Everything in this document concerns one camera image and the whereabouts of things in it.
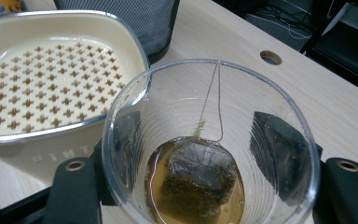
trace desk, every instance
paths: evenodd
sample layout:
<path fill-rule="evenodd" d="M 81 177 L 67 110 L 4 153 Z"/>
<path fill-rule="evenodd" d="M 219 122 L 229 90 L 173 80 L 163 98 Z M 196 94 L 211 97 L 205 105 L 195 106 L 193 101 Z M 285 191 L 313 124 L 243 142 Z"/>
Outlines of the desk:
<path fill-rule="evenodd" d="M 51 0 L 28 0 L 32 10 L 54 8 Z M 278 54 L 282 63 L 266 63 L 260 52 Z M 358 88 L 322 68 L 210 0 L 181 0 L 172 43 L 156 64 L 189 58 L 212 58 L 237 63 L 270 78 L 293 97 L 315 141 L 324 148 L 323 160 L 342 157 L 358 161 Z M 0 162 L 0 207 L 43 188 L 41 182 Z M 108 221 L 111 213 L 103 210 Z M 119 212 L 113 216 L 126 219 Z"/>

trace glass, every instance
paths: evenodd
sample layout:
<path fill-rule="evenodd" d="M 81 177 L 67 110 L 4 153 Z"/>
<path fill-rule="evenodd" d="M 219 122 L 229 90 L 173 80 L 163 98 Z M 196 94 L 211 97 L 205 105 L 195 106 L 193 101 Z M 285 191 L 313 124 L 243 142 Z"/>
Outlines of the glass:
<path fill-rule="evenodd" d="M 217 60 L 150 69 L 113 102 L 103 133 L 112 195 L 137 223 L 155 222 L 145 202 L 147 163 L 182 136 L 218 142 L 238 165 L 245 201 L 241 223 L 299 223 L 319 187 L 310 128 L 291 97 L 256 72 Z"/>

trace tea bag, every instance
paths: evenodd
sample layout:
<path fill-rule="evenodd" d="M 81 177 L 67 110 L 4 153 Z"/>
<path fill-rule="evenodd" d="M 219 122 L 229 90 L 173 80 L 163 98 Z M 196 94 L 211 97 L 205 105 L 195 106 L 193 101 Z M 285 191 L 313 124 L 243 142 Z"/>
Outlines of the tea bag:
<path fill-rule="evenodd" d="M 202 216 L 215 216 L 228 202 L 237 178 L 231 154 L 215 142 L 185 138 L 168 159 L 169 171 L 162 184 L 168 197 L 196 203 Z"/>

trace perforated basket bottom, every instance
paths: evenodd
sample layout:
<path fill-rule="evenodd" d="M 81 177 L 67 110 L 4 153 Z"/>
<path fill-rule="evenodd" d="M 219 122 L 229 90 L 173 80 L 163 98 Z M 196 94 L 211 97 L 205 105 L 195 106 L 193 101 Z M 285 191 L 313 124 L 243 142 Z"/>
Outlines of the perforated basket bottom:
<path fill-rule="evenodd" d="M 131 80 L 105 45 L 53 41 L 0 60 L 0 135 L 64 126 L 105 114 Z"/>

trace black mesh container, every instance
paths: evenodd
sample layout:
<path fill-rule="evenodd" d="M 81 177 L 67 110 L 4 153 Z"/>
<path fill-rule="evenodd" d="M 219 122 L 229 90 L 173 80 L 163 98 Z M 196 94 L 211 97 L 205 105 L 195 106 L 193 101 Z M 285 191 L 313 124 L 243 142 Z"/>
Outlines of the black mesh container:
<path fill-rule="evenodd" d="M 179 7 L 179 0 L 54 0 L 54 3 L 57 9 L 98 10 L 118 16 L 138 36 L 151 63 L 168 51 Z"/>

